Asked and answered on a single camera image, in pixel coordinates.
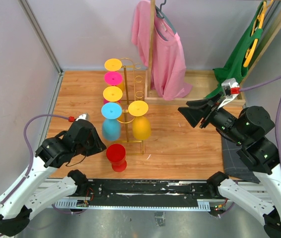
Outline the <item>red plastic wine glass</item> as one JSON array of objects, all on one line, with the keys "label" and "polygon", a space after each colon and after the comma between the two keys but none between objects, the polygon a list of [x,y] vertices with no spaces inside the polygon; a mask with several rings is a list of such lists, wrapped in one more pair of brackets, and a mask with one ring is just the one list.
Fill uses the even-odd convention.
[{"label": "red plastic wine glass", "polygon": [[127,167],[126,149],[123,145],[115,143],[106,150],[106,157],[115,172],[122,172]]}]

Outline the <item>blue plastic wine glass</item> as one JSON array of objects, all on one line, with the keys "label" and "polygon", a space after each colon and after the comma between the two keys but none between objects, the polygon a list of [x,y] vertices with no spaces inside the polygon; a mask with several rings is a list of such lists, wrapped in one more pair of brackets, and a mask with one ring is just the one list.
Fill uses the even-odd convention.
[{"label": "blue plastic wine glass", "polygon": [[122,108],[114,102],[103,105],[101,113],[105,118],[102,124],[102,135],[108,141],[118,140],[121,136],[121,125],[117,119],[122,115]]}]

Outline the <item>yellow wine glass front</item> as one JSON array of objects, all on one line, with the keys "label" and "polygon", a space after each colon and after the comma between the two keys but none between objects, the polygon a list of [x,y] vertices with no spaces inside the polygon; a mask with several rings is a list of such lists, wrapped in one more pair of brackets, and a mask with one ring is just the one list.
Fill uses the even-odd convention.
[{"label": "yellow wine glass front", "polygon": [[147,140],[151,136],[151,125],[145,116],[148,109],[148,104],[141,100],[132,102],[128,107],[129,114],[134,117],[132,131],[137,140]]}]

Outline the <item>yellow wine glass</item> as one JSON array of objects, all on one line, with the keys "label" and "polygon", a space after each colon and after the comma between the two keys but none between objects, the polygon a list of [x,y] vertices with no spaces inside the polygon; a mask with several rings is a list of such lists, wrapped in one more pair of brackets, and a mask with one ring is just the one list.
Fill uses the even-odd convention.
[{"label": "yellow wine glass", "polygon": [[108,102],[102,106],[101,113],[106,119],[118,119],[122,107],[117,103],[123,96],[123,91],[116,86],[108,86],[103,91],[103,98]]},{"label": "yellow wine glass", "polygon": [[151,125],[145,116],[148,109],[148,104],[141,100],[132,102],[128,107],[129,114],[134,117],[132,131],[137,140],[147,140],[151,136]]},{"label": "yellow wine glass", "polygon": [[108,59],[104,63],[104,67],[107,71],[118,71],[121,69],[122,65],[122,62],[116,58]]}]

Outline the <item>pink plastic wine glass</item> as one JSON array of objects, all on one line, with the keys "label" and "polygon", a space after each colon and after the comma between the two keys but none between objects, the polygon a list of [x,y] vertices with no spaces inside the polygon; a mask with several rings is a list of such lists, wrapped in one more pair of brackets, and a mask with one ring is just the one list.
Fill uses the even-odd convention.
[{"label": "pink plastic wine glass", "polygon": [[123,77],[119,72],[109,71],[104,75],[104,80],[111,86],[117,86],[122,83]]}]

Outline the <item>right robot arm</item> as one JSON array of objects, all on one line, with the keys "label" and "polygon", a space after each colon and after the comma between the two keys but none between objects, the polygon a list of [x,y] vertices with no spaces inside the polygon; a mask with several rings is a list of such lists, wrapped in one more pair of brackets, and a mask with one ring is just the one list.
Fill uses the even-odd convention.
[{"label": "right robot arm", "polygon": [[178,111],[192,127],[212,124],[219,134],[239,145],[240,160],[259,179],[272,202],[252,195],[222,172],[207,180],[207,194],[231,200],[256,218],[269,237],[281,238],[281,159],[277,146],[265,137],[275,124],[259,106],[243,109],[236,118],[220,106],[220,99],[218,94],[211,99],[188,101]]}]

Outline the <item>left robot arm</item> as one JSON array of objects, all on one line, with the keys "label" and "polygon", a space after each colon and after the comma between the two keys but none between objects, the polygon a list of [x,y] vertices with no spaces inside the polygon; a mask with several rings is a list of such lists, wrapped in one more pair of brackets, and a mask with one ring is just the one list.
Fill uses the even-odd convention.
[{"label": "left robot arm", "polygon": [[0,196],[0,237],[13,237],[24,230],[42,210],[70,195],[83,196],[88,179],[72,170],[60,182],[35,193],[43,181],[77,155],[89,157],[106,149],[95,126],[77,119],[67,131],[45,139],[29,166]]}]

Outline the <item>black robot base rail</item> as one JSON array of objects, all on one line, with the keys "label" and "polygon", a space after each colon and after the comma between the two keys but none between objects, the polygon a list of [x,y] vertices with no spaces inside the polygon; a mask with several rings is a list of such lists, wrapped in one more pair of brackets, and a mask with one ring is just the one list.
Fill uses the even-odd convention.
[{"label": "black robot base rail", "polygon": [[57,208],[111,210],[210,211],[224,197],[204,180],[91,179],[79,194],[55,203]]}]

